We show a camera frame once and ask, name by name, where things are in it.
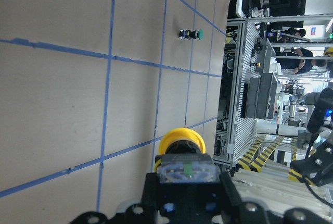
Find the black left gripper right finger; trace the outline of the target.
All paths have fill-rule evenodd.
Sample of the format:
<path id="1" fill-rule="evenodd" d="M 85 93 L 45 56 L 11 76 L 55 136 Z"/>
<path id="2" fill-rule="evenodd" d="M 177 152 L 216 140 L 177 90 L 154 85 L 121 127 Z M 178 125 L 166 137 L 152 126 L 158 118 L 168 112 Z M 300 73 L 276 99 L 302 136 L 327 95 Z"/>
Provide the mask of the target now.
<path id="1" fill-rule="evenodd" d="M 242 200 L 228 172 L 219 175 L 217 202 L 222 223 L 240 223 Z"/>

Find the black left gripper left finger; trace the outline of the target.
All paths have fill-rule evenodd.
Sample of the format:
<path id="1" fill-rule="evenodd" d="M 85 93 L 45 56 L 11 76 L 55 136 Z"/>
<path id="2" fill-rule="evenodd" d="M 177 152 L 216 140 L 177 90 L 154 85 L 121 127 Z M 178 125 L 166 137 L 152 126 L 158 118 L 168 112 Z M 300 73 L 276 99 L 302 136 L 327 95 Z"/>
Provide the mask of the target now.
<path id="1" fill-rule="evenodd" d="M 160 180 L 158 175 L 153 172 L 147 173 L 142 193 L 142 206 L 146 223 L 159 223 L 162 207 L 162 197 L 159 190 Z"/>

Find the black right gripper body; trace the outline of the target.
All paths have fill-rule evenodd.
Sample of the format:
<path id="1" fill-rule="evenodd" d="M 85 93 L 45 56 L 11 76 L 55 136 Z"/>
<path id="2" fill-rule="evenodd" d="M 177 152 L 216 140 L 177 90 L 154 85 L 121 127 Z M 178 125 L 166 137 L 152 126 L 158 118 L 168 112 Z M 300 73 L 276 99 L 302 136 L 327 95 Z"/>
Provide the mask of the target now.
<path id="1" fill-rule="evenodd" d="M 332 88 L 323 89 L 314 95 L 314 110 L 307 124 L 310 135 L 309 146 L 324 130 L 332 130 Z M 309 179 L 315 185 L 332 183 L 332 134 L 316 148 L 316 152 L 302 160 L 290 163 L 290 168 L 301 175 L 302 180 Z"/>

